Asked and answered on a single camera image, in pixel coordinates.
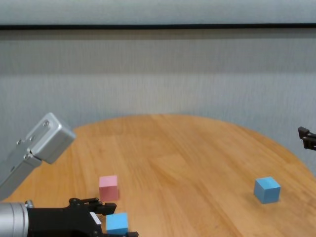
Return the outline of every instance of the wood grain tabletop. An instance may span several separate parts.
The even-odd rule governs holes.
[[[64,207],[70,198],[99,197],[99,177],[116,174],[116,213],[127,212],[140,237],[316,236],[314,176],[254,131],[209,118],[147,115],[75,133],[55,164],[36,169],[6,201]],[[279,202],[254,196],[255,179],[265,176],[280,183]]]

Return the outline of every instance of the light blue cube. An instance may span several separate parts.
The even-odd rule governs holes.
[[[272,177],[256,179],[254,195],[262,204],[276,202],[280,197],[281,186]]]
[[[128,232],[127,213],[106,216],[107,234],[124,235]]]

